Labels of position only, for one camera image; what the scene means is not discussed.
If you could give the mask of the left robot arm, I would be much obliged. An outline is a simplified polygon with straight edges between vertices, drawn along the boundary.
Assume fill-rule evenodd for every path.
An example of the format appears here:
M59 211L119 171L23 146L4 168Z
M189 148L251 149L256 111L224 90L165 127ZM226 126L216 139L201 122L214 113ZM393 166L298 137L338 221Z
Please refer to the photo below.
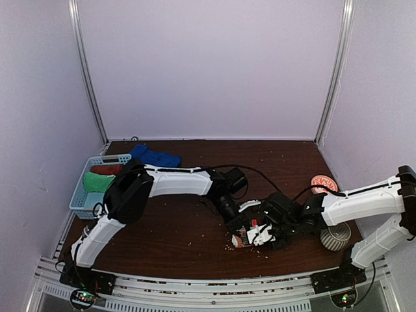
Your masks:
M64 254L65 276L86 289L93 283L90 271L97 256L126 225L138 221L150 198L191 194L206 197L232 234L248 229L248 218L239 211L233 195L248 184L244 173L233 167L220 172L217 166L167 168L130 161L116 176L99 203L100 210Z

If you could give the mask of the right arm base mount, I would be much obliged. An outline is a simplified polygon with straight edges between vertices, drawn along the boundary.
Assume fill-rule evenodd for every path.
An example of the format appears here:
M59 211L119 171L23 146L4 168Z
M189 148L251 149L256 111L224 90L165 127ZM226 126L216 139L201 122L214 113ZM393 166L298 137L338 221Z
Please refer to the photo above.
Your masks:
M335 307L348 309L358 302L357 284L367 280L364 269L333 269L311 275L315 294L329 293Z

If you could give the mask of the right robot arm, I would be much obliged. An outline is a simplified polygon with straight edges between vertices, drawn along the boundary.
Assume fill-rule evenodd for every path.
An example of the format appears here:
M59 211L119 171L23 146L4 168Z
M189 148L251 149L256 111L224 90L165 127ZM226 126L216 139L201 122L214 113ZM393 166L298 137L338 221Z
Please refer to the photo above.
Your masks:
M333 273L337 286L346 287L375 259L403 241L415 237L415 171L401 166L398 174L379 183L354 190L313 194L304 203L281 192L260 206L266 224L253 231L254 244L286 245L298 233L311 233L349 220L389 214L390 219L373 234L347 248Z

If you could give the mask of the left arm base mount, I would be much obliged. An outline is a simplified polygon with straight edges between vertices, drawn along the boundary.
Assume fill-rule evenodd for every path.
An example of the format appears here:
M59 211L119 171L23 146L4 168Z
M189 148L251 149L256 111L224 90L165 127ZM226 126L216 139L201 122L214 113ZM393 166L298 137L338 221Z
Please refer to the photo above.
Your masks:
M73 287L70 304L79 311L104 301L103 295L111 295L114 290L116 276L114 274L94 270L63 271L59 279L61 284Z

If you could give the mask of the orange bunny pattern towel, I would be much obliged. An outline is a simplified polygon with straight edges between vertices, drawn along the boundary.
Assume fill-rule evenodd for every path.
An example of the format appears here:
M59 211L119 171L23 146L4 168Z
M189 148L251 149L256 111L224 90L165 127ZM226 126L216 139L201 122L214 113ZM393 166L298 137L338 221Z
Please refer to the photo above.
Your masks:
M232 235L231 243L235 248L247 248L255 246L259 236L259 224L256 218L250 220L250 226L241 226L236 235Z

